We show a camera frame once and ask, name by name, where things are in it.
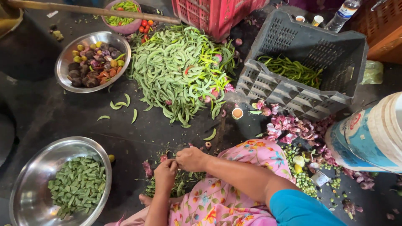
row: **gray plastic crate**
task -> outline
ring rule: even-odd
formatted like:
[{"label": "gray plastic crate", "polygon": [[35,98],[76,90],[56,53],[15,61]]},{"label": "gray plastic crate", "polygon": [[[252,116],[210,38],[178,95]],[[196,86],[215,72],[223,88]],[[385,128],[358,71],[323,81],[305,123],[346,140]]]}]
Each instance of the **gray plastic crate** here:
[{"label": "gray plastic crate", "polygon": [[[279,103],[300,119],[325,118],[351,103],[363,79],[368,51],[365,38],[355,31],[337,34],[301,23],[275,10],[251,47],[236,91]],[[279,54],[314,70],[323,68],[320,90],[272,73],[256,61],[260,55]]]}]

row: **paper cup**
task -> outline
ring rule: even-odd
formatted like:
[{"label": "paper cup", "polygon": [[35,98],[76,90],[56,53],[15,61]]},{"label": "paper cup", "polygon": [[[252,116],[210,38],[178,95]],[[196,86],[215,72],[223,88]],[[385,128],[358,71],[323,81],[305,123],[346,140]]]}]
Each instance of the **paper cup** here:
[{"label": "paper cup", "polygon": [[311,25],[318,27],[320,25],[320,23],[322,23],[323,21],[324,21],[324,18],[322,16],[315,16]]},{"label": "paper cup", "polygon": [[303,16],[297,16],[296,20],[299,22],[304,22],[306,19]]},{"label": "paper cup", "polygon": [[323,186],[329,180],[329,177],[319,170],[316,170],[316,173],[311,177],[311,181],[319,187]]},{"label": "paper cup", "polygon": [[243,110],[242,110],[241,108],[239,108],[239,107],[233,109],[233,111],[232,111],[232,117],[233,117],[234,119],[236,119],[236,120],[238,120],[238,119],[240,119],[241,117],[243,117],[243,115],[244,115]]}]

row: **metal bowl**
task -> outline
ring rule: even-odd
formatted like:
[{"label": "metal bowl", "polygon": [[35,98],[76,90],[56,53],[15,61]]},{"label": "metal bowl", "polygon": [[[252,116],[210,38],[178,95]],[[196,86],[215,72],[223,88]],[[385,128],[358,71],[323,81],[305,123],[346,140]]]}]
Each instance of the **metal bowl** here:
[{"label": "metal bowl", "polygon": [[[106,186],[98,206],[92,213],[77,212],[60,220],[53,205],[48,181],[55,178],[62,164],[75,157],[92,156],[105,167]],[[55,141],[40,150],[18,175],[10,198],[12,225],[30,226],[90,226],[99,217],[109,196],[112,168],[105,150],[95,141],[85,137],[68,137]]]},{"label": "metal bowl", "polygon": [[[71,85],[71,81],[67,78],[68,75],[68,65],[73,63],[73,55],[72,51],[77,50],[77,45],[89,46],[94,44],[98,41],[106,42],[111,44],[116,49],[120,50],[122,53],[126,53],[127,60],[122,68],[122,70],[116,74],[112,79],[106,82],[103,85],[94,87],[94,88],[76,88]],[[56,61],[55,66],[55,75],[57,82],[66,90],[70,92],[77,92],[77,93],[87,93],[87,92],[95,92],[101,90],[105,87],[108,87],[110,84],[114,83],[120,76],[124,73],[127,69],[128,65],[130,64],[130,57],[131,57],[131,48],[128,44],[127,40],[116,34],[112,34],[110,31],[99,31],[90,33],[84,36],[77,38],[76,40],[72,41],[60,54],[59,58]]]}]

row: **plastic bottle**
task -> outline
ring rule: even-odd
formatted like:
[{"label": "plastic bottle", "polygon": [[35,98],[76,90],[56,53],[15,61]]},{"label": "plastic bottle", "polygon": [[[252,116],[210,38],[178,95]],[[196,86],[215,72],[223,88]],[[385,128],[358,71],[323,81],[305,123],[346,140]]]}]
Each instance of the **plastic bottle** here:
[{"label": "plastic bottle", "polygon": [[360,6],[361,0],[346,0],[336,12],[334,18],[325,26],[325,29],[338,33]]}]

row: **red plastic crate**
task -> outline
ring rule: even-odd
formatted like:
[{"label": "red plastic crate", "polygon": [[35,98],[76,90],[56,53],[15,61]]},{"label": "red plastic crate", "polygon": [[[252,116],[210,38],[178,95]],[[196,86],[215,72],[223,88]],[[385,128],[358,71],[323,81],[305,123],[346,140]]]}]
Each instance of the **red plastic crate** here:
[{"label": "red plastic crate", "polygon": [[216,41],[227,38],[233,26],[268,3],[269,0],[172,0],[177,17],[203,29]]}]

